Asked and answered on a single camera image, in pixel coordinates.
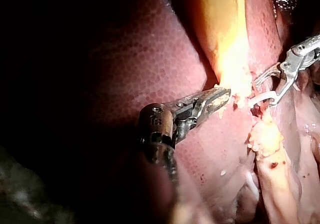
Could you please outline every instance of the blood spot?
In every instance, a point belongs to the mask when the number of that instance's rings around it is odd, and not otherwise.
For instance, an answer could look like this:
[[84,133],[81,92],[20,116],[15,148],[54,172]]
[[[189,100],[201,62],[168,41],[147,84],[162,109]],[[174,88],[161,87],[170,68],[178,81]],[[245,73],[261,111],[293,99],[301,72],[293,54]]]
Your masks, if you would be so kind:
[[272,162],[270,168],[274,169],[274,168],[276,168],[276,166],[278,166],[278,162]]

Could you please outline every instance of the yellow fat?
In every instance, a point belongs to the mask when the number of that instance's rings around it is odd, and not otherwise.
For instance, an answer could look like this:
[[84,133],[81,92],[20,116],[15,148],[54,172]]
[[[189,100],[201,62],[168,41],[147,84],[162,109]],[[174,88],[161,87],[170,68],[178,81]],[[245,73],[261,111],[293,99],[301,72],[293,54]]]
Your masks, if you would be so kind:
[[220,82],[232,95],[248,97],[252,75],[245,0],[193,0],[192,22],[199,42]]

